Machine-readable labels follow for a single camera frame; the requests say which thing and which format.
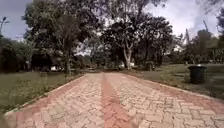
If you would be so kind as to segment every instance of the cloudy sky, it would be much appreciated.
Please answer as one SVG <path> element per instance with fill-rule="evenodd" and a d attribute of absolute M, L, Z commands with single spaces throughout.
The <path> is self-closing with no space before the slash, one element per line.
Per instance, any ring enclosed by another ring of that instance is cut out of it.
<path fill-rule="evenodd" d="M 13 39 L 20 39 L 26 31 L 26 24 L 21 20 L 24 15 L 26 4 L 32 0 L 0 0 L 0 17 L 7 16 L 9 24 L 4 25 L 3 35 Z M 195 0 L 168 0 L 165 8 L 147 6 L 146 12 L 153 13 L 154 16 L 164 16 L 173 25 L 174 34 L 185 33 L 189 29 L 193 36 L 204 29 L 203 20 L 208 24 L 209 30 L 218 33 L 216 29 L 217 13 L 205 15 L 202 8 Z"/>

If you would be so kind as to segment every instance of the black trash bin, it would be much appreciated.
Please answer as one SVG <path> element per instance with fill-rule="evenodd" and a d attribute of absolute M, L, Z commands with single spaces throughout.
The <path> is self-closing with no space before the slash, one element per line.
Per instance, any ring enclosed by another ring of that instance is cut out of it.
<path fill-rule="evenodd" d="M 202 84 L 206 81 L 206 67 L 201 65 L 190 66 L 190 77 L 192 84 Z"/>

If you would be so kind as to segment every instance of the brick pathway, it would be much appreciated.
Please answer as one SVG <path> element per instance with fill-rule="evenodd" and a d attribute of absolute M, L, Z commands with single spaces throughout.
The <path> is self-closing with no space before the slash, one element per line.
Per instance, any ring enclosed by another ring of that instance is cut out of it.
<path fill-rule="evenodd" d="M 11 128 L 224 128 L 221 102 L 101 73 L 85 75 L 5 118 Z"/>

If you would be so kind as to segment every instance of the lamp post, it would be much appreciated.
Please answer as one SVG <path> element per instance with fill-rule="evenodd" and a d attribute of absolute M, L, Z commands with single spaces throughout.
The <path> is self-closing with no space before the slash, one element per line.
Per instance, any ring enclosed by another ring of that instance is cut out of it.
<path fill-rule="evenodd" d="M 9 21 L 6 21 L 7 17 L 3 17 L 2 20 L 0 21 L 0 35 L 2 35 L 2 27 L 3 27 L 3 24 L 7 24 L 9 23 Z"/>

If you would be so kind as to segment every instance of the green lawn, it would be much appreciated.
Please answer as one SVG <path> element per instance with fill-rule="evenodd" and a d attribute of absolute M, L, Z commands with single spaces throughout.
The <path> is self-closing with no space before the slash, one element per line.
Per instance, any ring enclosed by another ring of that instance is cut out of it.
<path fill-rule="evenodd" d="M 0 74 L 0 112 L 19 107 L 78 76 L 37 72 Z"/>
<path fill-rule="evenodd" d="M 129 72 L 143 79 L 167 84 L 169 86 L 224 99 L 224 65 L 207 65 L 207 82 L 201 85 L 190 84 L 189 70 L 186 65 L 166 65 L 155 71 Z"/>

